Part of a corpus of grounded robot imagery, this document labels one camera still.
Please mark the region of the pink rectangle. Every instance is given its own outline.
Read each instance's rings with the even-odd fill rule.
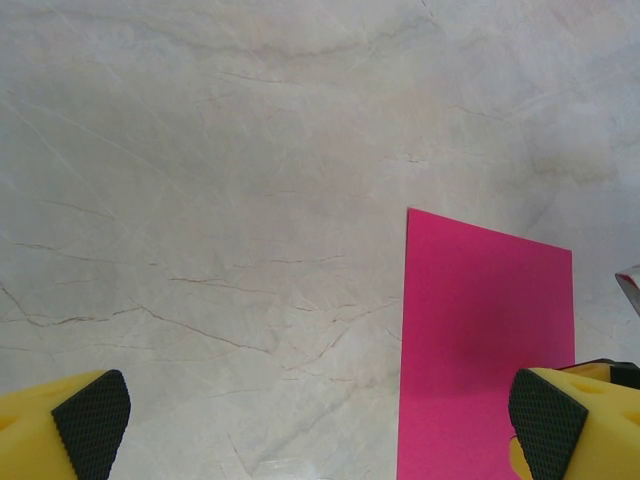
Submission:
[[[524,367],[575,360],[571,252],[410,209],[398,480],[515,479]]]

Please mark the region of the black rubber pad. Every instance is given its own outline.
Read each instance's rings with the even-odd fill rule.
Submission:
[[[509,416],[534,480],[562,480],[588,410],[531,370],[511,386]]]
[[[129,422],[122,373],[110,370],[51,414],[78,480],[106,480]]]

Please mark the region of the marble surface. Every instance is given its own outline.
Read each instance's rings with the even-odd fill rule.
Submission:
[[[392,479],[407,206],[575,252],[640,360],[634,0],[8,0],[0,385],[121,369],[113,479]]]

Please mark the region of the pink card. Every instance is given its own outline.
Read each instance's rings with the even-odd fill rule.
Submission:
[[[575,359],[571,252],[410,209],[398,480],[517,479],[508,396]]]

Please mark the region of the floor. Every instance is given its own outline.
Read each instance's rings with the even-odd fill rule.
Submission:
[[[113,479],[393,479],[410,205],[572,249],[579,359],[640,360],[639,42],[634,0],[3,2],[2,391],[121,369]]]

